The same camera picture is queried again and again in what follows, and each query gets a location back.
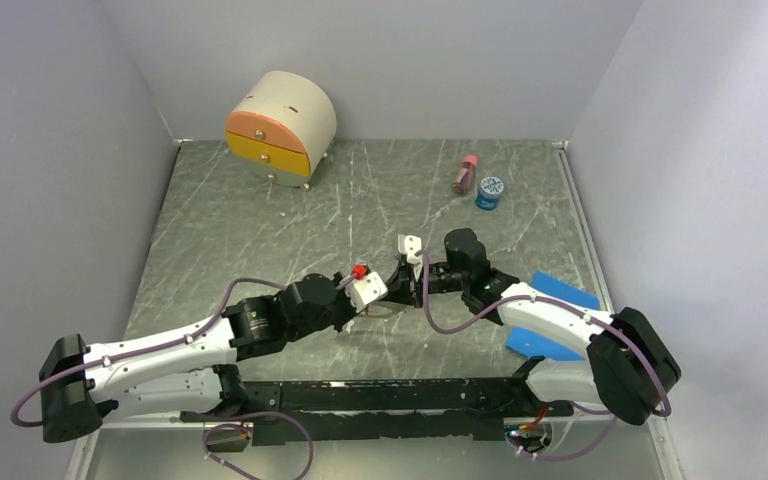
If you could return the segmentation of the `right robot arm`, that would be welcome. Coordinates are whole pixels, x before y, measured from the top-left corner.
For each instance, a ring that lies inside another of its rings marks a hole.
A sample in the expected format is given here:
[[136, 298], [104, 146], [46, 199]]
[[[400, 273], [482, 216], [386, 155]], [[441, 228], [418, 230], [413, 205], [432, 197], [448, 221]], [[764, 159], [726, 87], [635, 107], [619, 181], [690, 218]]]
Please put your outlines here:
[[587, 403], [636, 426], [672, 414], [669, 392], [682, 372], [641, 311], [585, 308], [543, 293], [494, 267], [470, 228], [450, 231], [444, 247], [445, 260], [434, 263], [420, 238], [399, 236], [387, 301], [423, 309], [441, 334], [487, 320], [538, 334], [579, 358], [527, 361], [524, 378], [509, 390], [516, 411], [533, 415], [546, 403]]

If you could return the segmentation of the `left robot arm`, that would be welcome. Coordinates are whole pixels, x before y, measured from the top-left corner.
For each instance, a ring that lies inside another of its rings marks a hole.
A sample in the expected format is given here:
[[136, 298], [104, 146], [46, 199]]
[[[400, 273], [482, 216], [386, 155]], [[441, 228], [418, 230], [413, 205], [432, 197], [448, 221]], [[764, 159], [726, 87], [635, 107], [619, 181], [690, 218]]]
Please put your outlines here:
[[387, 294], [376, 273], [310, 274], [237, 303], [225, 293], [208, 318], [165, 332], [95, 344], [64, 336], [39, 372], [42, 438], [64, 443], [107, 420], [174, 410], [235, 419], [247, 402], [237, 363], [340, 331]]

